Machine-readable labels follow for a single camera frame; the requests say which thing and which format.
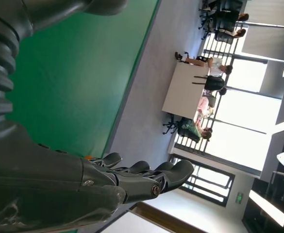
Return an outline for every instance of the chair leg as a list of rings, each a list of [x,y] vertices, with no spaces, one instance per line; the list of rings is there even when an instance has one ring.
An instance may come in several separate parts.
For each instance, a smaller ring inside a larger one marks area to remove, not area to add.
[[[167,131],[165,131],[165,132],[163,132],[162,134],[163,135],[165,135],[165,134],[167,134],[168,131],[170,131],[171,130],[171,128],[172,127],[173,125],[172,124],[171,124],[169,127],[168,127],[168,129],[167,129]]]

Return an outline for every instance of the green exit sign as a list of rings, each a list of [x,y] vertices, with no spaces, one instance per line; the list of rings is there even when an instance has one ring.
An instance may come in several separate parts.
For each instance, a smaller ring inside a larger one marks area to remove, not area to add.
[[[243,193],[239,192],[238,195],[236,195],[236,203],[241,204],[242,201]]]

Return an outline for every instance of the desk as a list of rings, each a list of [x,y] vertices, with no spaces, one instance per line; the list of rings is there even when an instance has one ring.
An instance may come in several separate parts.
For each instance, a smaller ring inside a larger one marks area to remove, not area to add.
[[[208,72],[207,67],[177,63],[162,111],[193,119],[205,85],[192,83],[205,82],[194,76],[205,77]]]

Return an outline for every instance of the person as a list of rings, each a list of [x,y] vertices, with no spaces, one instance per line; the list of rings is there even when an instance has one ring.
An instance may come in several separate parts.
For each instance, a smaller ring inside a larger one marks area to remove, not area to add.
[[[206,62],[203,62],[197,59],[183,57],[177,52],[175,52],[174,56],[178,61],[188,62],[201,67],[208,66],[210,70],[210,75],[211,76],[221,76],[223,73],[230,75],[233,71],[232,65],[224,66],[222,65],[223,60],[217,57],[211,57],[208,59]]]
[[[206,96],[202,96],[199,101],[197,111],[203,115],[207,115],[208,106],[209,106],[209,99]]]
[[[237,21],[239,22],[245,22],[249,19],[249,14],[248,13],[241,13],[239,14],[238,11],[220,11],[220,12],[215,12],[213,13],[208,18],[212,18],[212,19],[220,19],[220,20],[224,20],[227,22],[231,22],[231,23],[236,23]]]
[[[218,94],[220,96],[224,96],[227,92],[227,89],[226,87],[223,87],[222,89],[218,91]],[[203,90],[203,96],[213,96],[213,91],[208,91],[208,90]]]
[[[192,120],[188,120],[187,122],[183,124],[181,127],[183,130],[188,130],[191,133],[193,133],[199,138],[203,138],[208,141],[209,141],[209,139],[211,137],[211,133],[213,132],[213,130],[211,128],[202,129],[200,123],[193,123]]]
[[[223,29],[223,28],[220,28],[220,29],[218,29],[218,31],[220,32],[220,33],[225,33],[227,36],[233,37],[233,39],[237,39],[237,38],[243,37],[247,32],[244,28],[239,29],[238,31],[233,30],[233,32],[230,32],[230,31],[228,31],[228,30],[225,30],[225,29]]]

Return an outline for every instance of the green wall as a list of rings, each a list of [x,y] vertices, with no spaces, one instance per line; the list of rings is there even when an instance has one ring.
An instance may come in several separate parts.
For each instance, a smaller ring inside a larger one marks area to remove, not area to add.
[[[112,17],[78,14],[21,43],[8,94],[37,143],[101,156],[156,0]]]

